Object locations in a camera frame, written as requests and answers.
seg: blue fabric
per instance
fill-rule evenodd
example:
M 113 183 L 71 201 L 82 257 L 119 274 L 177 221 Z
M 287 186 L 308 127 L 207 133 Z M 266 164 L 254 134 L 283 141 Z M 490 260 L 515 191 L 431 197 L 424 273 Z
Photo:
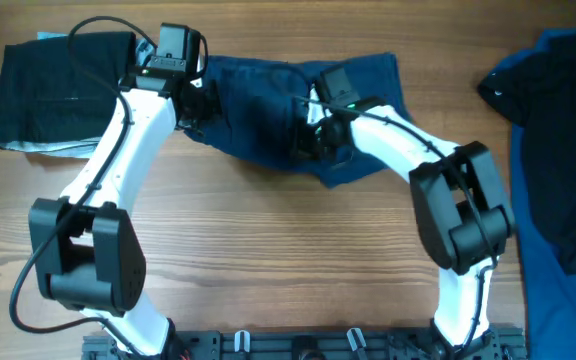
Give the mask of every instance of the blue fabric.
M 384 168 L 381 161 L 351 147 L 341 149 L 333 162 L 297 162 L 292 156 L 295 125 L 299 118 L 305 120 L 307 107 L 281 94 L 274 84 L 290 93 L 308 96 L 319 73 L 338 63 L 287 64 L 211 56 L 203 81 L 216 81 L 223 117 L 202 124 L 200 132 L 187 130 L 186 134 L 242 160 L 280 171 L 314 174 L 327 187 L 380 171 Z M 362 98 L 385 98 L 402 117 L 410 119 L 393 54 L 346 60 L 344 67 Z
M 536 51 L 547 51 L 553 37 L 574 30 L 549 30 L 535 49 L 523 50 L 502 61 L 492 72 L 508 68 Z M 528 190 L 521 163 L 523 129 L 512 128 L 512 206 L 519 231 L 519 245 L 528 303 L 528 341 L 531 359 L 576 359 L 576 275 L 566 275 L 558 262 L 556 245 L 546 241 L 531 220 Z

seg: blue mat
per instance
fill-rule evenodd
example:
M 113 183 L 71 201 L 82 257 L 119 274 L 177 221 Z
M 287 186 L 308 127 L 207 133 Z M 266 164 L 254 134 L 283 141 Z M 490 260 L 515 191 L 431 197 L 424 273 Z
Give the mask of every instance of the blue mat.
M 550 30 L 543 33 L 535 49 L 523 50 L 499 64 L 494 71 L 508 68 L 536 51 L 547 51 L 549 39 L 573 33 Z M 519 231 L 526 301 L 528 342 L 531 359 L 576 359 L 576 275 L 566 275 L 558 249 L 532 223 L 528 190 L 521 163 L 523 128 L 513 125 L 511 146 L 512 207 Z

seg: wooden surface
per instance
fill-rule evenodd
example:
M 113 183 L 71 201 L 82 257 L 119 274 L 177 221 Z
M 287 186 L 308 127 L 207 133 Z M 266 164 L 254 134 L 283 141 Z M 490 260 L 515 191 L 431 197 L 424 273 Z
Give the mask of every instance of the wooden surface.
M 406 105 L 439 137 L 479 140 L 508 179 L 509 125 L 474 86 L 544 28 L 576 26 L 576 2 L 525 1 L 29 1 L 0 0 L 5 44 L 67 32 L 99 14 L 133 21 L 157 40 L 161 22 L 185 23 L 213 54 L 299 62 L 395 52 Z M 121 29 L 112 24 L 88 30 Z M 96 325 L 55 335 L 16 330 L 10 289 L 30 252 L 27 213 L 81 169 L 0 151 L 0 359 L 77 359 Z M 133 221 L 148 259 L 146 288 L 182 330 L 425 326 L 437 268 L 415 229 L 405 182 L 382 172 L 335 190 L 315 178 L 246 164 L 176 133 L 139 195 Z M 41 299 L 34 274 L 20 301 L 35 325 L 78 317 Z M 492 322 L 524 326 L 517 246 L 493 276 Z

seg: black cloth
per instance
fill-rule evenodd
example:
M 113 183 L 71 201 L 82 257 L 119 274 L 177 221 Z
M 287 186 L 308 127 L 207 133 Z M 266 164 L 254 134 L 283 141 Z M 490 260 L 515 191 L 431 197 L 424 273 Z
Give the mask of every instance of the black cloth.
M 109 84 L 118 84 L 134 63 L 135 35 L 77 35 L 75 56 Z M 115 109 L 108 90 L 77 72 L 66 38 L 7 45 L 0 75 L 0 148 L 8 144 L 59 143 L 98 138 Z
M 561 248 L 564 271 L 576 274 L 576 34 L 549 45 L 550 51 L 490 74 L 478 91 L 524 127 L 522 163 L 533 221 Z

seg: wooden floor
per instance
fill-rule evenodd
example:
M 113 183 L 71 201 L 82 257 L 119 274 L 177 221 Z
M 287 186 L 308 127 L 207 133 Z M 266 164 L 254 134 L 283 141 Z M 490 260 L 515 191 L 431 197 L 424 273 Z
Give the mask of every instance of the wooden floor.
M 5 44 L 67 32 L 99 14 L 133 21 L 155 40 L 161 22 L 188 24 L 206 35 L 213 54 L 300 62 L 392 51 L 417 124 L 448 140 L 487 144 L 506 180 L 509 125 L 474 87 L 541 30 L 576 27 L 570 1 L 27 2 L 0 6 L 0 67 Z M 28 335 L 7 311 L 30 252 L 30 205 L 56 197 L 82 165 L 0 151 L 0 359 L 78 359 L 81 336 L 100 330 Z M 408 187 L 391 172 L 328 191 L 313 177 L 267 171 L 176 133 L 133 221 L 148 259 L 148 293 L 182 330 L 425 326 L 436 308 L 437 268 L 419 243 Z M 34 274 L 20 308 L 41 326 L 78 317 L 43 300 Z M 488 315 L 525 324 L 514 239 L 494 274 Z

